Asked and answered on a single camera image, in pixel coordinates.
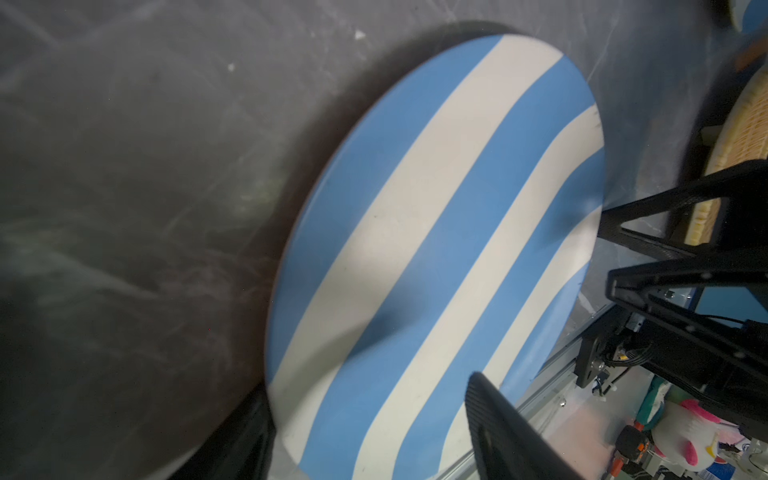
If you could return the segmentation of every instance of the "oval plate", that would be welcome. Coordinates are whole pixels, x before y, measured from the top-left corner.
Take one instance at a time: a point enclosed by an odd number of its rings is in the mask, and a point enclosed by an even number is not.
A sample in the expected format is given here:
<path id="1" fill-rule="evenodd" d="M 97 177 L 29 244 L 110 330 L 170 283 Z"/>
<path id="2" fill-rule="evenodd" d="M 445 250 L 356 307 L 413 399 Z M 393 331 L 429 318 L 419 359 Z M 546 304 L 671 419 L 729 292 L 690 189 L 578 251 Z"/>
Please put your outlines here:
<path id="1" fill-rule="evenodd" d="M 511 402 L 536 376 L 603 181 L 592 93 L 542 41 L 468 41 L 384 95 L 316 185 L 273 293 L 267 388 L 300 468 L 423 480 L 469 451 L 469 375 Z"/>

